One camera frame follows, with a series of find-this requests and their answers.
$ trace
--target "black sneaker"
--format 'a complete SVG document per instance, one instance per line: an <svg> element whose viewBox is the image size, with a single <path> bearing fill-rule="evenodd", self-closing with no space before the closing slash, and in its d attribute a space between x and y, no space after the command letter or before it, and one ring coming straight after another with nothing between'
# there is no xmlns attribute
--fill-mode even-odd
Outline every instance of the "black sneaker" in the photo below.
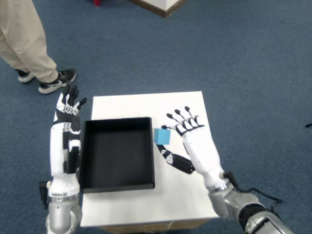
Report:
<svg viewBox="0 0 312 234"><path fill-rule="evenodd" d="M18 80L21 83L30 82L35 76L31 72L23 72L22 70L16 69L19 74Z"/></svg>
<svg viewBox="0 0 312 234"><path fill-rule="evenodd" d="M61 87L65 87L67 83L73 82L76 78L76 72L74 69L68 69L58 72L58 78L50 83L40 82L38 88L39 92L42 94L49 94Z"/></svg>

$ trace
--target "blue block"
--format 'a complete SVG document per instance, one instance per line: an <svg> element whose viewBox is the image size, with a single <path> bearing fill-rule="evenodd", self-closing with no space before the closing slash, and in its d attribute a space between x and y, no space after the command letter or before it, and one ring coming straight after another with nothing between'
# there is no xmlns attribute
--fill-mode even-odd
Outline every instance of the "blue block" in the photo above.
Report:
<svg viewBox="0 0 312 234"><path fill-rule="evenodd" d="M156 145L169 145L170 144L170 130L155 128L154 143Z"/></svg>

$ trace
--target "pants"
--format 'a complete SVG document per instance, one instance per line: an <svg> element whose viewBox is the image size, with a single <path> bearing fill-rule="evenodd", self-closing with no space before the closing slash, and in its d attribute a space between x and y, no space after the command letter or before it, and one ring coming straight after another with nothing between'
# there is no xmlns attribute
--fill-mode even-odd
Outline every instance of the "pants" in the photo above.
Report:
<svg viewBox="0 0 312 234"><path fill-rule="evenodd" d="M57 79L57 65L47 55L45 33L32 0L0 0L0 57L41 82Z"/></svg>

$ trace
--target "white table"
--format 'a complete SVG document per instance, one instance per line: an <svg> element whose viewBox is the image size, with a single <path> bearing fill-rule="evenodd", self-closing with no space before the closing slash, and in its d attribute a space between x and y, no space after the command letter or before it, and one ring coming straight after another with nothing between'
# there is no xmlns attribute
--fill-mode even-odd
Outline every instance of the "white table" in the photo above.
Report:
<svg viewBox="0 0 312 234"><path fill-rule="evenodd" d="M153 128L175 124L166 117L174 109L191 107L208 124L201 92L94 97L92 120L151 117ZM182 138L171 133L169 150L186 156ZM84 194L82 227L106 227L154 222L211 219L214 212L203 178L168 165L154 145L155 188Z"/></svg>

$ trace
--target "open box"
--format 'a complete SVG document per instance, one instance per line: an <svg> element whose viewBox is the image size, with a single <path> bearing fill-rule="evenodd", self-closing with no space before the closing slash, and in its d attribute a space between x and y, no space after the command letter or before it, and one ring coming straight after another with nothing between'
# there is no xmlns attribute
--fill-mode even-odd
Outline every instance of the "open box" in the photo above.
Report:
<svg viewBox="0 0 312 234"><path fill-rule="evenodd" d="M154 188L151 118L86 121L79 183L84 193Z"/></svg>

